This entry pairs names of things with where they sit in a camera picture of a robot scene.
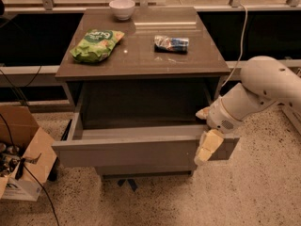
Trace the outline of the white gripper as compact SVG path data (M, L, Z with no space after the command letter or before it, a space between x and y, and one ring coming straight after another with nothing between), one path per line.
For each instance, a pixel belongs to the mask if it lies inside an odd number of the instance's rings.
M207 162L223 143L224 134L231 133L243 124L246 117L263 111L275 102L254 94L238 83L210 106L199 110L196 117L207 119L208 126L213 129L202 134L194 162L198 166Z

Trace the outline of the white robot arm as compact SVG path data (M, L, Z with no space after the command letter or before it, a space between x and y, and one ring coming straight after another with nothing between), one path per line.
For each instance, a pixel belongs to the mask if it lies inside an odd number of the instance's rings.
M210 129L204 132L194 158L200 166L208 161L230 134L248 116L276 104L301 113L301 78L287 66L269 56L255 56L240 71L241 82L210 106L196 113Z

